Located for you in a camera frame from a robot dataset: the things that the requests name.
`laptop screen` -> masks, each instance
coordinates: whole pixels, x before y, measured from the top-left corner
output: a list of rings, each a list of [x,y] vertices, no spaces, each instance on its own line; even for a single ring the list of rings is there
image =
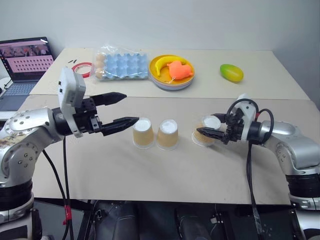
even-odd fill
[[[46,37],[0,41],[0,58],[17,82],[39,80],[54,62]]]

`mango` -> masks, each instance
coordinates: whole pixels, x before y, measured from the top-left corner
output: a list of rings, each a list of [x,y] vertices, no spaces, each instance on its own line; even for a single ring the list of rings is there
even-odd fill
[[[221,75],[234,83],[241,82],[244,78],[244,72],[237,66],[231,64],[222,64],[220,66]]]

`banana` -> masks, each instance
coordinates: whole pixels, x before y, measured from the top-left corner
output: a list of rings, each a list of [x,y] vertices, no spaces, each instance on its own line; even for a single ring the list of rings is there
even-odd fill
[[[159,58],[154,64],[156,74],[158,75],[158,77],[160,77],[160,70],[163,67],[167,66],[167,64],[172,63],[173,61],[180,61],[183,65],[187,63],[187,60],[180,56],[163,56]]]

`laptop keyboard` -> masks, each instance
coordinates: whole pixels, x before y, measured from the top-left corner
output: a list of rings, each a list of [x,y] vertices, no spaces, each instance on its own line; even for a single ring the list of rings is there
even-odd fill
[[[4,92],[4,96],[29,95],[36,83],[13,84]]]

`plastic bag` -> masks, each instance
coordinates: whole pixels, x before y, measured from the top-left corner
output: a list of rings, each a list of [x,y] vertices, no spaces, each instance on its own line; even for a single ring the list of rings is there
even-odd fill
[[[94,54],[91,75],[100,81],[147,79],[147,54],[106,44]]]

